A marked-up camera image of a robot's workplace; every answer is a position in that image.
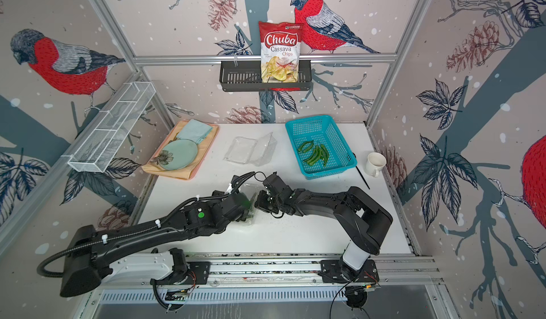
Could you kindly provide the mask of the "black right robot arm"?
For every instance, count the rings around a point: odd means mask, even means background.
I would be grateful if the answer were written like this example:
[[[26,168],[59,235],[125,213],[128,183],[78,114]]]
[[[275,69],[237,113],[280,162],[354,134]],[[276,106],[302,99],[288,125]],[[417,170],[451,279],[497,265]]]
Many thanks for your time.
[[[393,218],[361,188],[352,186],[337,193],[291,189],[277,173],[262,183],[265,189],[257,197],[257,209],[275,215],[316,215],[338,221],[350,239],[341,257],[343,267],[359,271],[370,256],[379,254]]]

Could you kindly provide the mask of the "black left arm base bracket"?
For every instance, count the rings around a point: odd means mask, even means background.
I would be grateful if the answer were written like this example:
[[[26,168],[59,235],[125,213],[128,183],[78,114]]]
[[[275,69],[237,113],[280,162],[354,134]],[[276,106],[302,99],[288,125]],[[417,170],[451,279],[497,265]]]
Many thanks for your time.
[[[182,249],[169,250],[171,262],[167,262],[167,273],[152,280],[159,286],[206,285],[210,273],[210,262],[188,262]]]

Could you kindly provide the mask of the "clear clamshell container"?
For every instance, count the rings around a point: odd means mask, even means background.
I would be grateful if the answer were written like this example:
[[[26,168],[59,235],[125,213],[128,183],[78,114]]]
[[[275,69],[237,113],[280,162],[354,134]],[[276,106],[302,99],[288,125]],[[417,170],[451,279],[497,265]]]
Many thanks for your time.
[[[257,167],[268,164],[273,158],[277,141],[270,132],[259,139],[236,137],[227,150],[224,160],[240,165]]]
[[[245,183],[241,188],[240,192],[243,193],[248,201],[246,201],[243,205],[244,212],[243,216],[239,219],[237,223],[244,226],[252,226],[255,222],[255,216],[256,216],[256,207],[255,203],[257,201],[257,197],[261,191],[260,186],[256,184],[250,184]]]

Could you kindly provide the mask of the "green pepper bunch container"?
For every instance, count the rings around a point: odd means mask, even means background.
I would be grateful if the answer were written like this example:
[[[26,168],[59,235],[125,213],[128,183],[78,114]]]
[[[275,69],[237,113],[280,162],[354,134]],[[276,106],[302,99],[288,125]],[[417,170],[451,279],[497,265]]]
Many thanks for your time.
[[[297,148],[297,152],[300,155],[307,154],[307,157],[303,159],[303,162],[308,166],[314,166],[319,162],[321,162],[324,167],[328,164],[330,153],[322,143],[305,141]]]
[[[256,192],[244,205],[243,219],[242,221],[248,225],[251,225],[254,221],[256,208],[255,203],[257,200],[258,193]]]

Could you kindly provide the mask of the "black right arm base bracket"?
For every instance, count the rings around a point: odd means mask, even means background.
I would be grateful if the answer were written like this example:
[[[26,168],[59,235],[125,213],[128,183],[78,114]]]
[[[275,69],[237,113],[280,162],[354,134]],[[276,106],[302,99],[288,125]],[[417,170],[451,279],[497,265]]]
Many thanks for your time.
[[[367,259],[358,270],[351,269],[341,259],[320,261],[318,275],[324,283],[372,283],[379,282],[378,269],[374,260]]]

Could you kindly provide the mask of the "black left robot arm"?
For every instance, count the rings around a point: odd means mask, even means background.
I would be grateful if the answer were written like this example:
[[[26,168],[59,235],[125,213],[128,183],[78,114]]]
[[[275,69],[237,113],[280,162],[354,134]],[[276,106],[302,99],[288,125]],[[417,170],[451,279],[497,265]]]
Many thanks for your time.
[[[96,289],[110,265],[126,256],[171,242],[182,242],[224,232],[231,222],[246,217],[251,201],[241,192],[182,202],[165,217],[154,221],[96,231],[94,226],[79,228],[65,256],[60,295],[83,295]]]

